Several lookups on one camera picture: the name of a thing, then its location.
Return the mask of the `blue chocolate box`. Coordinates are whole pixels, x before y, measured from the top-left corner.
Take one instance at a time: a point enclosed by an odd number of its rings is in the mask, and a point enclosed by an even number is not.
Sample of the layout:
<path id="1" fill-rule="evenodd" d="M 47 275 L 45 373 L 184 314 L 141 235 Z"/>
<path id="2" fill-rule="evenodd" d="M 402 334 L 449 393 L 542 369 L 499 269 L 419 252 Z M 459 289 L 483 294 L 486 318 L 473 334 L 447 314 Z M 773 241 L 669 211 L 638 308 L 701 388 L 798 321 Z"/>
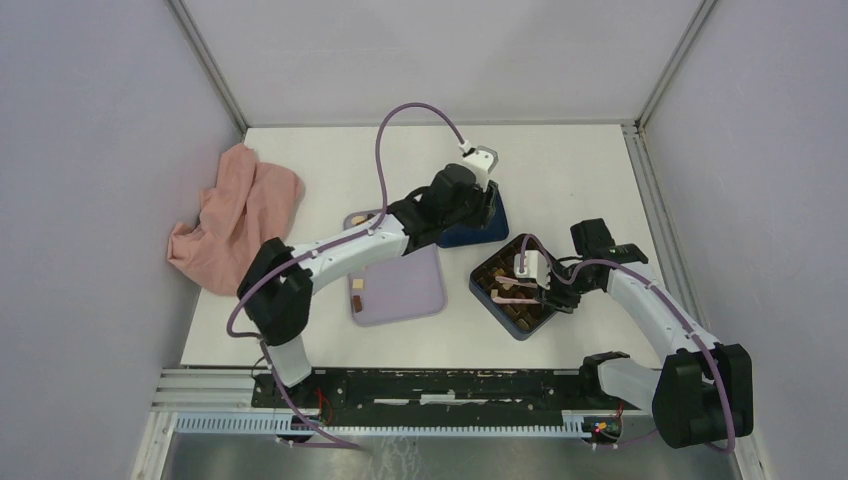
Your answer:
<path id="1" fill-rule="evenodd" d="M 535 299 L 536 289 L 503 283 L 502 278 L 515 280 L 514 259 L 520 254 L 525 234 L 519 234 L 493 253 L 469 276 L 469 289 L 486 310 L 516 340 L 524 341 L 541 328 L 556 311 Z"/>

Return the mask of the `lilac tray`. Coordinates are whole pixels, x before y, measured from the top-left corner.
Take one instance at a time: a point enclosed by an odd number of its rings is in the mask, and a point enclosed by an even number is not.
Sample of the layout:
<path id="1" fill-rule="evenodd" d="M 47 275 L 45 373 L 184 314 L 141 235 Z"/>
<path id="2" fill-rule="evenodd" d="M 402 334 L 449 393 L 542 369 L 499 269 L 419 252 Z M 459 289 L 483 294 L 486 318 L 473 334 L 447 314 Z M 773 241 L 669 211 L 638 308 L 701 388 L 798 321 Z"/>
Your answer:
<path id="1" fill-rule="evenodd" d="M 435 245 L 370 264 L 347 276 L 351 319 L 374 327 L 440 313 L 447 294 Z"/>

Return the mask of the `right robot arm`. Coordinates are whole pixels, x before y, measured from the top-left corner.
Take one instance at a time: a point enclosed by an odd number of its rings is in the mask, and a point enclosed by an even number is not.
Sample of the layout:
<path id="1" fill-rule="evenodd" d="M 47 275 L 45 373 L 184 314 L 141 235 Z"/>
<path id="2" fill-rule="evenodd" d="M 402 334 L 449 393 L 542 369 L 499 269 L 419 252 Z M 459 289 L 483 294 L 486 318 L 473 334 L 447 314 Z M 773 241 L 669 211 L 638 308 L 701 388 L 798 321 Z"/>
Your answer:
<path id="1" fill-rule="evenodd" d="M 602 408 L 614 398 L 649 413 L 671 448 L 705 445 L 731 453 L 752 433 L 753 364 L 739 344 L 725 344 L 701 327 L 662 286 L 647 256 L 618 244 L 602 219 L 570 229 L 578 260 L 565 265 L 533 236 L 523 240 L 514 266 L 537 285 L 537 300 L 563 313 L 600 291 L 635 322 L 660 369 L 623 352 L 585 357 L 577 382 L 580 400 Z"/>

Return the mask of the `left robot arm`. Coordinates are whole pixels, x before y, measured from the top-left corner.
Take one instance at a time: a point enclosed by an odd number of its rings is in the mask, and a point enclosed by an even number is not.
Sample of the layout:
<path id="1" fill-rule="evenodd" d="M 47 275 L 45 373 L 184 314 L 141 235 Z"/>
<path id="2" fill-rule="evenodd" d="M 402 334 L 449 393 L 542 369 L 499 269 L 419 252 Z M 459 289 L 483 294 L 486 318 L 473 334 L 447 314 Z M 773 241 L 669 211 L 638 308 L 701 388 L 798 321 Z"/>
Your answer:
<path id="1" fill-rule="evenodd" d="M 481 185 L 469 168 L 451 163 L 430 185 L 332 238 L 301 246 L 278 237 L 264 242 L 238 287 L 234 311 L 256 326 L 278 397 L 295 408 L 313 397 L 313 367 L 301 334 L 315 293 L 373 263 L 433 245 L 457 225 L 486 228 L 498 195 L 495 181 Z"/>

